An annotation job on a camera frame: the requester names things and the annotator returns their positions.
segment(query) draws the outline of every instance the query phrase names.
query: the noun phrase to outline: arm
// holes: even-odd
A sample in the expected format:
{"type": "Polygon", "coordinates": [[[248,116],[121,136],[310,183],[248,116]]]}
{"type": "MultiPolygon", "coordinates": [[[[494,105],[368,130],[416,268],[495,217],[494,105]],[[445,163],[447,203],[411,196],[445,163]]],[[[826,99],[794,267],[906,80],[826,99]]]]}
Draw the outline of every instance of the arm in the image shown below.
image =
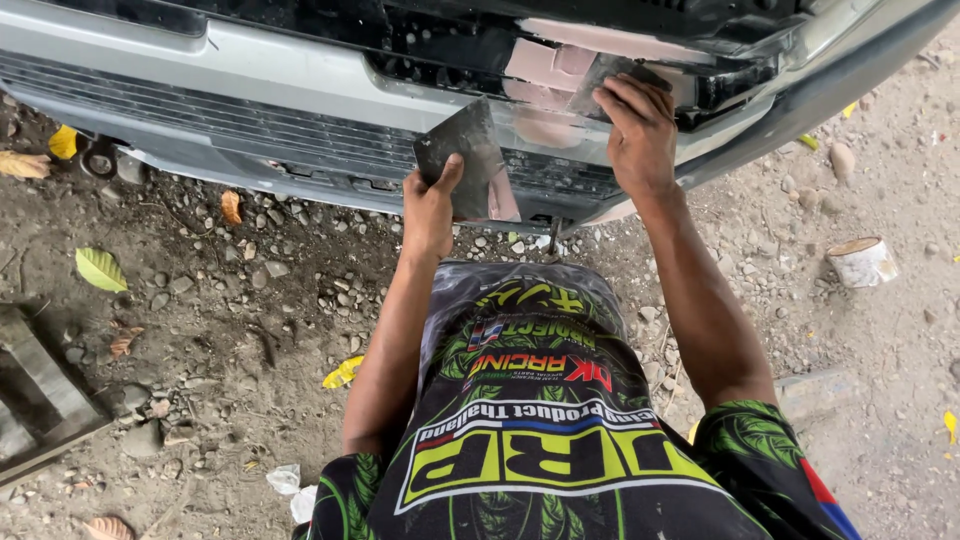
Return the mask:
{"type": "Polygon", "coordinates": [[[670,324],[693,389],[707,410],[731,400],[776,404],[756,331],[697,233],[673,178],[673,99],[628,76],[594,98],[613,121],[608,155],[650,235],[670,324]]]}
{"type": "Polygon", "coordinates": [[[462,175],[463,159],[454,154],[432,187],[426,186],[420,171],[403,181],[403,249],[347,397],[344,454],[389,456],[406,430],[416,400],[420,341],[433,277],[453,249],[450,191],[462,175]]]}

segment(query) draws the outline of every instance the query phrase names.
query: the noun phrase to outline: dirt ground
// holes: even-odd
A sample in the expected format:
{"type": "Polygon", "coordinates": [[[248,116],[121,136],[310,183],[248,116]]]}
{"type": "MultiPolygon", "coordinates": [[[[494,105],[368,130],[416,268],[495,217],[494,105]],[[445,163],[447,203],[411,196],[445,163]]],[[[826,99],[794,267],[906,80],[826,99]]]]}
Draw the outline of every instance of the dirt ground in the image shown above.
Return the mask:
{"type": "MultiPolygon", "coordinates": [[[[846,368],[862,383],[857,399],[798,418],[796,428],[864,538],[960,535],[960,447],[948,444],[943,420],[948,409],[960,414],[957,36],[954,21],[926,47],[939,70],[914,60],[849,119],[838,115],[813,132],[820,150],[789,144],[689,197],[775,374],[846,368]],[[856,158],[841,184],[830,167],[834,142],[856,158]],[[793,201],[800,193],[807,208],[793,201]],[[865,235],[885,239],[900,276],[845,289],[824,251],[865,235]]],[[[19,105],[0,106],[0,128],[0,150],[43,153],[57,126],[19,105]],[[16,134],[5,137],[11,120],[16,134]]],[[[151,171],[144,184],[116,179],[108,187],[71,162],[45,180],[0,177],[0,301],[26,305],[58,340],[80,330],[61,345],[64,363],[117,419],[0,503],[0,538],[76,538],[80,521],[100,515],[153,538],[288,538],[289,498],[264,475],[299,463],[306,485],[338,455],[348,390],[321,382],[354,346],[366,346],[401,221],[241,192],[244,222],[225,228],[220,185],[151,171]],[[255,256],[246,259],[251,243],[255,256]],[[129,292],[80,278],[74,250],[87,246],[116,256],[129,292]],[[271,277],[267,266],[289,273],[271,277]],[[113,320],[146,329],[117,360],[109,354],[113,320]],[[124,403],[129,384],[152,393],[128,396],[134,412],[124,403]],[[174,430],[182,442],[127,456],[125,433],[154,417],[164,434],[193,432],[174,430]]],[[[521,240],[524,257],[547,259],[529,245],[534,238],[521,240]]],[[[565,245],[564,260],[609,277],[645,370],[671,376],[656,392],[658,412],[689,430],[703,408],[677,373],[663,317],[639,314],[662,304],[640,222],[578,231],[565,245]]],[[[504,234],[464,227],[453,256],[516,260],[512,247],[504,234]]]]}

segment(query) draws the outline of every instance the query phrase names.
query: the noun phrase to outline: car body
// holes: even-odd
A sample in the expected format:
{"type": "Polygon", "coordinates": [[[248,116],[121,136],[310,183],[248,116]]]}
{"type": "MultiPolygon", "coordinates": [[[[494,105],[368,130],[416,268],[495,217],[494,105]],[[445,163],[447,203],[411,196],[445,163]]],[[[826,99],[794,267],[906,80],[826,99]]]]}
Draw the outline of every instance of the car body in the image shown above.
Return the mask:
{"type": "Polygon", "coordinates": [[[606,157],[610,124],[563,110],[578,75],[564,71],[569,58],[644,59],[673,85],[676,176],[691,188],[836,114],[958,10],[960,0],[4,0],[0,87],[162,170],[390,213],[402,213],[413,140],[486,95],[521,214],[490,226],[543,233],[633,211],[606,157]]]}

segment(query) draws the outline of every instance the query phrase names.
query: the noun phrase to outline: putty knife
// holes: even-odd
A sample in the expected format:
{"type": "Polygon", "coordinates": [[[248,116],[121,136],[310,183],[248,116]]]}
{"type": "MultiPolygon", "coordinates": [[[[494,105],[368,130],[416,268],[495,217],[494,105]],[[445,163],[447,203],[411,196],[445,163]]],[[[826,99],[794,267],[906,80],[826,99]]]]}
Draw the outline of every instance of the putty knife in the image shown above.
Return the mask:
{"type": "Polygon", "coordinates": [[[590,69],[584,75],[584,80],[577,87],[570,103],[567,104],[566,111],[609,123],[610,117],[603,112],[597,102],[593,101],[593,90],[602,86],[606,78],[613,77],[618,73],[626,73],[642,83],[656,86],[666,92],[673,89],[673,86],[662,79],[660,75],[644,67],[643,61],[618,57],[608,53],[597,53],[590,69]]]}
{"type": "Polygon", "coordinates": [[[502,175],[504,163],[486,97],[470,103],[414,141],[417,167],[428,185],[440,179],[446,159],[453,153],[464,157],[463,179],[451,195],[453,215],[495,218],[491,216],[490,183],[502,175]]]}

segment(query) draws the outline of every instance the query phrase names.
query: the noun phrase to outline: grille slat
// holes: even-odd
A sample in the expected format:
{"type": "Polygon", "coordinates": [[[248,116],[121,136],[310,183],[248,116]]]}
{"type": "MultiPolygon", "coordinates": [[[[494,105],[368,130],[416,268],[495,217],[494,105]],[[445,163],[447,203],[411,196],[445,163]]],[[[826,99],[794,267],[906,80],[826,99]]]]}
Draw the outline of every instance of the grille slat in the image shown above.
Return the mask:
{"type": "MultiPolygon", "coordinates": [[[[406,171],[416,132],[200,92],[0,51],[0,78],[92,109],[195,131],[219,148],[280,155],[319,170],[358,163],[406,171]]],[[[620,192],[609,167],[503,149],[515,190],[602,200],[620,192]]]]}

